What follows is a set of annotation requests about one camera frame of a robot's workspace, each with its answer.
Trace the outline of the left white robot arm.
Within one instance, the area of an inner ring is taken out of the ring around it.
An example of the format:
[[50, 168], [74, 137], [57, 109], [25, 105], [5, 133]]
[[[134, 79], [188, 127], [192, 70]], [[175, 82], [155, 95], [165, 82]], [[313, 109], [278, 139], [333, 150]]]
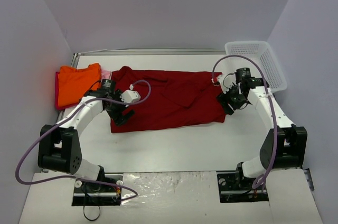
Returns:
[[85, 179], [94, 191], [105, 188], [104, 168], [82, 157], [80, 136], [103, 111], [118, 126], [125, 124], [134, 115], [133, 110], [126, 114], [123, 112], [130, 103], [140, 100], [140, 94], [133, 90], [133, 86], [121, 91], [115, 89], [115, 85], [112, 80], [102, 80], [98, 89], [85, 92], [75, 109], [56, 124], [57, 128], [52, 125], [42, 127], [37, 159], [39, 167]]

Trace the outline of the dark red t-shirt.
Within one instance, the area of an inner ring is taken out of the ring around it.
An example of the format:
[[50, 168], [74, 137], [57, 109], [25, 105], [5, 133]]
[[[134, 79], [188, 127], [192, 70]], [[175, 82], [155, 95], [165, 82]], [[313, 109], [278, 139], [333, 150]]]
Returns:
[[219, 73], [200, 71], [134, 70], [124, 66], [112, 73], [122, 91], [135, 83], [135, 90], [147, 100], [128, 107], [135, 113], [123, 125], [110, 124], [111, 133], [128, 133], [223, 123], [225, 113], [217, 101], [221, 88], [211, 78]]

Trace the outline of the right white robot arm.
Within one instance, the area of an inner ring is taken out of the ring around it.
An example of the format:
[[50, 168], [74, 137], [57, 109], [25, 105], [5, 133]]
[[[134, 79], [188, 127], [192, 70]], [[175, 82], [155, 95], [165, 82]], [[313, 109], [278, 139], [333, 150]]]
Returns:
[[226, 115], [253, 106], [266, 129], [258, 156], [239, 164], [239, 172], [234, 175], [236, 186], [245, 189], [254, 179], [263, 182], [273, 169], [302, 167], [307, 143], [305, 127], [297, 126], [286, 116], [263, 78], [253, 77], [249, 68], [240, 68], [233, 75], [235, 82], [231, 86], [226, 86], [225, 75], [216, 77], [215, 85], [222, 91], [217, 101]]

